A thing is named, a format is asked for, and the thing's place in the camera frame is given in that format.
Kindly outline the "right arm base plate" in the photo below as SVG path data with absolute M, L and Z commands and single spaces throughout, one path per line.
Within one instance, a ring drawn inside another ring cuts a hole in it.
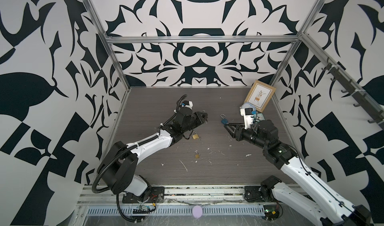
M 244 198 L 249 203 L 266 202 L 271 199 L 268 189 L 265 186 L 245 186 Z

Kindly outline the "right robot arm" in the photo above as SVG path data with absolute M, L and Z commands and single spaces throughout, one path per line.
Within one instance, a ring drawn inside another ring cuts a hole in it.
M 300 158 L 295 149 L 279 140 L 279 130 L 270 120 L 256 124 L 222 124 L 237 141 L 246 141 L 263 150 L 264 157 L 293 179 L 308 196 L 292 190 L 282 180 L 270 176 L 261 183 L 261 196 L 288 205 L 316 226 L 368 226 L 371 212 L 355 206 L 318 177 Z

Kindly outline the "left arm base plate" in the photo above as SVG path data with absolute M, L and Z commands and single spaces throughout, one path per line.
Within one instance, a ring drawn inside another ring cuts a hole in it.
M 151 203 L 153 200 L 163 199 L 165 187 L 149 187 L 140 196 L 133 193 L 124 193 L 123 204 Z

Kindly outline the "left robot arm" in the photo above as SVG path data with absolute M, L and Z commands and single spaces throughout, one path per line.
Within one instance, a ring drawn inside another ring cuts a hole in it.
M 156 133 L 142 140 L 124 144 L 114 143 L 104 156 L 92 183 L 92 192 L 101 194 L 111 191 L 113 195 L 132 194 L 145 200 L 149 197 L 151 185 L 139 175 L 137 166 L 156 152 L 169 148 L 185 139 L 185 133 L 208 121 L 208 113 L 194 111 L 193 102 L 183 95 L 176 104 L 173 115 L 156 128 Z

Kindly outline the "large brass padlock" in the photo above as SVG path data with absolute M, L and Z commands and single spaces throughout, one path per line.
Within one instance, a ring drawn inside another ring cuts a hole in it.
M 198 135 L 195 131 L 192 131 L 191 136 L 192 136 L 192 139 L 193 139 L 193 140 L 200 140 L 200 139 L 201 139 L 201 138 L 199 137 L 199 135 Z

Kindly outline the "blue padlock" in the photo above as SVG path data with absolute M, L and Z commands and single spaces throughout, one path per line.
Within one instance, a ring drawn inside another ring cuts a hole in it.
M 228 121 L 226 115 L 221 114 L 220 117 L 221 117 L 221 123 L 222 123 L 223 125 L 227 125 L 227 124 L 229 123 L 229 121 Z

